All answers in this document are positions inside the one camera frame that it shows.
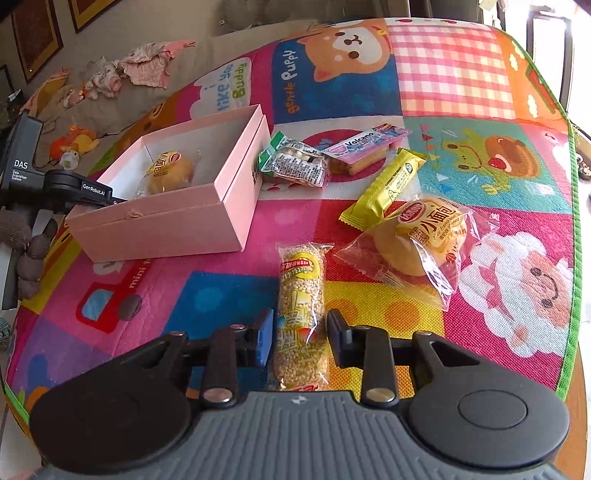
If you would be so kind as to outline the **sesame rice bar packet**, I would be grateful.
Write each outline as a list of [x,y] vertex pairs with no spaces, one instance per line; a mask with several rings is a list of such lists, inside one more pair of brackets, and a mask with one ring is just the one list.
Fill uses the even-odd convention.
[[280,246],[273,377],[280,390],[318,391],[329,384],[325,326],[325,254],[331,244]]

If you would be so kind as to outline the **small bread bun packet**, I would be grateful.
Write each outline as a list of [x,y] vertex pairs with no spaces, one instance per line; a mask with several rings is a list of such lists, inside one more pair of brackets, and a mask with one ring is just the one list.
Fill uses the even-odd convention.
[[370,279],[447,311],[464,261],[498,228],[491,213],[423,196],[367,228],[337,257]]

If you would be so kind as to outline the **yellow snack bar packet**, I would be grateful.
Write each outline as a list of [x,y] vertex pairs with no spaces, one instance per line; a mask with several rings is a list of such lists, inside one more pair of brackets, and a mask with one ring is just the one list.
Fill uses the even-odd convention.
[[339,221],[360,231],[379,224],[426,162],[425,155],[400,147],[393,162],[374,179],[356,203],[339,215]]

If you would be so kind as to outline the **pink cardboard box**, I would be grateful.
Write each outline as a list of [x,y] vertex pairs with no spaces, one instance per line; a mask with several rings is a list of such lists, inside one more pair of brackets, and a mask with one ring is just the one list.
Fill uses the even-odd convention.
[[[70,233],[93,262],[242,251],[263,179],[257,160],[270,142],[259,105],[169,126],[136,140],[99,177],[119,203],[75,206]],[[161,153],[194,161],[190,186],[137,197]]]

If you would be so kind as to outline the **green white candy packet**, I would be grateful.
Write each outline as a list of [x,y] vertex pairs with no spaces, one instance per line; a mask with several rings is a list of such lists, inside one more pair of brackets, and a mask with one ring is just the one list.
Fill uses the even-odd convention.
[[278,131],[259,153],[259,172],[291,183],[322,188],[329,178],[329,159],[320,150]]

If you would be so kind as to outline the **Velcano wafer packet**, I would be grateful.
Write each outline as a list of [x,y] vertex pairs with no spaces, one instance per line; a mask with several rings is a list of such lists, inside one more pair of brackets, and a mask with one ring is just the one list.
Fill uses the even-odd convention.
[[385,158],[392,146],[411,134],[403,127],[383,123],[325,148],[333,174],[355,176]]

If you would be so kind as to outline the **brown plush toy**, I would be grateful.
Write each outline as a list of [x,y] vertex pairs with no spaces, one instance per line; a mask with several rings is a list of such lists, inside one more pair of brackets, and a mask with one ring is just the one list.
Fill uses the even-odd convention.
[[40,280],[58,224],[52,215],[41,222],[37,235],[25,218],[1,211],[1,309],[14,309],[20,300],[31,299],[40,290]]

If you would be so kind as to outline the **orange lion plush toy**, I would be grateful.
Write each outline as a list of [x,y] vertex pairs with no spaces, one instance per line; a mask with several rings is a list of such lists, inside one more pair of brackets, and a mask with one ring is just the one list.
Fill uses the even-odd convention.
[[69,127],[69,133],[54,140],[49,149],[51,165],[59,165],[68,171],[75,170],[80,159],[86,153],[94,150],[99,139],[94,131],[75,125]]

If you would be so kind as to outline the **grey sofa cushion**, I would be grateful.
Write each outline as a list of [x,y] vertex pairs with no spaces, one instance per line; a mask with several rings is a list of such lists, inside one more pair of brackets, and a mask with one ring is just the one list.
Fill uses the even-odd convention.
[[100,58],[79,73],[60,69],[28,101],[43,122],[36,160],[50,161],[50,147],[74,125],[97,138],[118,135],[174,92],[222,64],[291,33],[307,32],[315,20],[291,20],[206,37],[141,45],[121,60]]

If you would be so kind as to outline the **pile of pink clothes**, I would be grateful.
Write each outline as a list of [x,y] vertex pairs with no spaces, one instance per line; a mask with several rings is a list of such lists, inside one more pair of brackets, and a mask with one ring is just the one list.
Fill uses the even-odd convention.
[[[84,99],[97,100],[100,96],[117,98],[125,80],[135,86],[167,89],[171,82],[169,64],[181,51],[194,46],[195,42],[190,40],[150,42],[119,60],[107,61],[102,57],[91,64],[95,70],[88,78],[66,93],[64,106],[70,108]],[[70,70],[65,68],[50,75],[20,112],[28,110],[32,116],[41,113],[57,91],[66,85],[69,75]]]

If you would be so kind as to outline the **colourful cartoon play mat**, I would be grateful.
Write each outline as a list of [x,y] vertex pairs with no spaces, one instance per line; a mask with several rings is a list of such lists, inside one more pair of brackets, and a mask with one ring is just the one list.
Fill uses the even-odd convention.
[[[425,165],[403,200],[438,196],[494,223],[465,244],[458,290],[431,306],[339,258],[358,237],[342,212],[392,156],[321,189],[236,175],[184,256],[158,214],[144,222],[157,253],[139,251],[139,218],[100,234],[62,223],[39,293],[16,315],[5,386],[27,418],[51,387],[163,333],[193,338],[249,322],[280,298],[280,246],[329,246],[325,303],[352,324],[394,336],[435,333],[565,397],[580,322],[580,232],[573,133],[531,58],[508,34],[455,20],[367,20],[246,52],[173,94],[92,168],[108,171],[144,134],[250,106],[270,132],[325,148],[363,128],[406,128]],[[207,248],[218,241],[218,252]]]

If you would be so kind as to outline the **framed wall picture left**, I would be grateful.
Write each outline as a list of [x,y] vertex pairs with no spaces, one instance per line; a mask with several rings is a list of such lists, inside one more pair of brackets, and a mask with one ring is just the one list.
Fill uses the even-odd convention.
[[11,12],[14,39],[27,83],[62,48],[52,0],[24,0]]

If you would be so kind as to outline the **framed wall picture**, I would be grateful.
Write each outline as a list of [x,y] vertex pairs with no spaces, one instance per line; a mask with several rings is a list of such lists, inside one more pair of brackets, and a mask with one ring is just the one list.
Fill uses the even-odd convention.
[[69,0],[69,10],[76,33],[81,32],[120,0]]
[[11,12],[14,39],[27,83],[62,48],[52,0],[24,0]]

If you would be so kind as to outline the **framed wall picture middle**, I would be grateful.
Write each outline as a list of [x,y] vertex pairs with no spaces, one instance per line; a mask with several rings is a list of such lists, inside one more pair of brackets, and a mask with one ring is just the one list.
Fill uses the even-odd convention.
[[81,32],[120,0],[69,0],[69,10],[76,33]]

